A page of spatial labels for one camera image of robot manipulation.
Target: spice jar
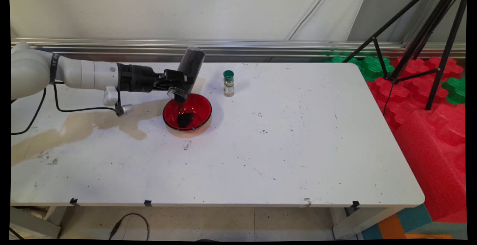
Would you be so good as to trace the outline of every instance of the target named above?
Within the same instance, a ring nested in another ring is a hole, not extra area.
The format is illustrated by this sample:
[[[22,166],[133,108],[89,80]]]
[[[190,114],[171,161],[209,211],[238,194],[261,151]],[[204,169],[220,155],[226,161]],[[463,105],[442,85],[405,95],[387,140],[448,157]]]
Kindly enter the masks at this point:
[[[234,72],[230,70],[224,72],[224,95],[234,96]]]

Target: metal trim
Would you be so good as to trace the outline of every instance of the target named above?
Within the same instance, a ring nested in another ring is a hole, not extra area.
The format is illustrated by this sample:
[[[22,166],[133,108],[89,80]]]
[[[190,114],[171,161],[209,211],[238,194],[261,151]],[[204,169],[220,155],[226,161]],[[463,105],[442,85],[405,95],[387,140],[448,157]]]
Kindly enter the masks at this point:
[[[124,62],[140,61],[177,61],[187,47],[193,45],[201,48],[207,57],[206,61],[233,61],[249,58],[257,62],[265,58],[315,58],[315,61],[329,60],[336,55],[349,55],[361,42],[313,42],[313,41],[246,41],[246,40],[160,40],[160,39],[73,39],[73,38],[11,38],[13,47],[19,41],[25,41],[32,48],[74,58],[94,60],[96,57],[121,57]],[[440,56],[445,43],[427,43],[421,58]],[[380,43],[383,56],[394,59],[405,52],[402,43]],[[372,43],[364,48],[356,57],[377,55]],[[465,43],[455,43],[451,58],[465,59]]]

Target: red bowl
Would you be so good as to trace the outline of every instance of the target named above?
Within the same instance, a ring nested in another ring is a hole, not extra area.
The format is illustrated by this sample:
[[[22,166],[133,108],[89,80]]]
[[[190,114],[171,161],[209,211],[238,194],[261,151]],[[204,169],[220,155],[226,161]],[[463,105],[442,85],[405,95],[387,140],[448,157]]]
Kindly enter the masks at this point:
[[[185,103],[170,100],[162,111],[167,126],[178,131],[192,131],[204,125],[212,114],[212,106],[204,96],[192,93]]]

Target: jar label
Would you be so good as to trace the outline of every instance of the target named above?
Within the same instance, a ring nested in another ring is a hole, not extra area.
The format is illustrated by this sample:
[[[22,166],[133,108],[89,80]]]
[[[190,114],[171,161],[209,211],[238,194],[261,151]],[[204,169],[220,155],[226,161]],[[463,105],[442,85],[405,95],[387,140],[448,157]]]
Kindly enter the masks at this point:
[[[231,94],[231,93],[234,93],[234,86],[230,86],[230,87],[227,87],[224,85],[224,93],[226,94]]]

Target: table surface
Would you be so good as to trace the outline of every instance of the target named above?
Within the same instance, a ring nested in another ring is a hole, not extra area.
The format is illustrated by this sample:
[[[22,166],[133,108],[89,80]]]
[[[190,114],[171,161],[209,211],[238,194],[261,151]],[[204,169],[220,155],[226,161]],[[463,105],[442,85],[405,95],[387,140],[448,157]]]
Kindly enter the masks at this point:
[[[137,63],[175,70],[178,63]],[[224,70],[235,95],[223,95]],[[10,203],[81,206],[414,207],[424,194],[350,63],[204,63],[193,89],[212,116],[193,133],[162,119],[163,91],[122,92],[133,113],[59,112],[48,86],[32,128],[12,136]],[[12,104],[26,128],[42,92]],[[63,109],[102,91],[58,85]]]

